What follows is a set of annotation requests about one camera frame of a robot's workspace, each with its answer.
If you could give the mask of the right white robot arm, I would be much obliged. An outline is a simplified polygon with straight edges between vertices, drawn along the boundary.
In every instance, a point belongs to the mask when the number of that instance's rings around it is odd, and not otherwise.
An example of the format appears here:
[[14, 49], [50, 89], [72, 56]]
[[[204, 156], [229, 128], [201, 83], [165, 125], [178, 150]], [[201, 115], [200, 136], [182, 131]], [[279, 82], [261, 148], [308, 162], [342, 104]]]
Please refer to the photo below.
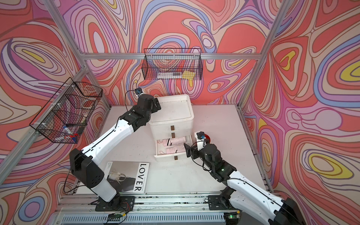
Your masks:
[[283, 199], [259, 187], [234, 166], [223, 160], [216, 145], [197, 141], [184, 144], [187, 157], [201, 159], [199, 165], [226, 188], [219, 195], [219, 206], [237, 209], [264, 225], [304, 225], [305, 219], [298, 204], [291, 198]]

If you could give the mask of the white three-drawer cabinet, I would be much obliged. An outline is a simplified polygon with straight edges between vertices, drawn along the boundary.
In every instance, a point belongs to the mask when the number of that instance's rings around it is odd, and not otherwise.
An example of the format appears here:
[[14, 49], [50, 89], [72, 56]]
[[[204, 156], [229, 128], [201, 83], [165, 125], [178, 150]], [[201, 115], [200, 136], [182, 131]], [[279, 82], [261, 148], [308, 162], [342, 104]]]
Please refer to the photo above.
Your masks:
[[175, 133], [175, 138], [185, 137], [186, 144], [193, 144], [194, 113], [190, 97], [182, 94], [159, 97], [158, 101], [161, 110], [153, 113], [149, 122], [156, 146], [154, 158], [157, 162], [175, 161], [174, 156], [178, 156], [178, 159], [186, 158], [186, 152], [160, 155], [159, 151], [174, 146], [164, 147], [162, 144], [158, 144], [157, 140], [172, 138], [172, 133]]

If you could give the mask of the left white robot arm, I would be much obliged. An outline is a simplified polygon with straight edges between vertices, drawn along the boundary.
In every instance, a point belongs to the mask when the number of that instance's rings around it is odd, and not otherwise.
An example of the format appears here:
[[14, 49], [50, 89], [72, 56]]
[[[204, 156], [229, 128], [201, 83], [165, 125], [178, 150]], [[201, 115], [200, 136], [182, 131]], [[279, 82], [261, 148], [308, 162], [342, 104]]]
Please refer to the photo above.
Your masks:
[[70, 172], [100, 199], [110, 203], [119, 192], [110, 184], [98, 166], [105, 156], [126, 137], [145, 126], [151, 115], [161, 110], [159, 100], [149, 94], [141, 94], [138, 102], [121, 115], [116, 123], [97, 140], [81, 150], [69, 154]]

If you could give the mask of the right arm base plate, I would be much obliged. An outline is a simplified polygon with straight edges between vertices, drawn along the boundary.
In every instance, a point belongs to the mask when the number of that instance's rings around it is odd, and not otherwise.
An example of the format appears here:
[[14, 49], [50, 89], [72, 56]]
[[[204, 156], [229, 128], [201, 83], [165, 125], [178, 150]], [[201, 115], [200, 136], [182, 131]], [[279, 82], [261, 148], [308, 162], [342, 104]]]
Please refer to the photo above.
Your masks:
[[230, 198], [223, 195], [209, 195], [204, 199], [204, 202], [208, 204], [210, 211], [240, 211], [242, 210], [234, 208], [230, 203]]

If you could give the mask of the pink umbrella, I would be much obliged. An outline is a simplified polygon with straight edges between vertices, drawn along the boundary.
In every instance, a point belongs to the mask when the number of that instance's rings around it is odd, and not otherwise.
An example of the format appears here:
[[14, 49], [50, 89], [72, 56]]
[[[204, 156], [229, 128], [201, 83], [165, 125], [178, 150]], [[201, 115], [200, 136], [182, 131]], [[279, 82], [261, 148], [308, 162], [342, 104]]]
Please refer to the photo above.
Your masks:
[[177, 145], [170, 148], [165, 148], [163, 151], [159, 151], [160, 155], [167, 155], [167, 154], [175, 154], [180, 152], [185, 152], [185, 147], [183, 145]]
[[185, 137], [157, 140], [157, 143], [162, 144], [164, 147], [181, 145], [181, 144], [184, 144], [185, 142], [186, 142]]

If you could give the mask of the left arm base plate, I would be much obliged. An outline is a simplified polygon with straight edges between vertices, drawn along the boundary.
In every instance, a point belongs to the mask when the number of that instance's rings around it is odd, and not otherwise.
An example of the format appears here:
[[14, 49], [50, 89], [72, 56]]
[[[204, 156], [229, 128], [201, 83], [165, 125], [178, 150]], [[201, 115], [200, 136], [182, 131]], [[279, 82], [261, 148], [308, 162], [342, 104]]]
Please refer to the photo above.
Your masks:
[[115, 196], [109, 202], [99, 198], [96, 204], [96, 212], [131, 212], [134, 209], [134, 196]]

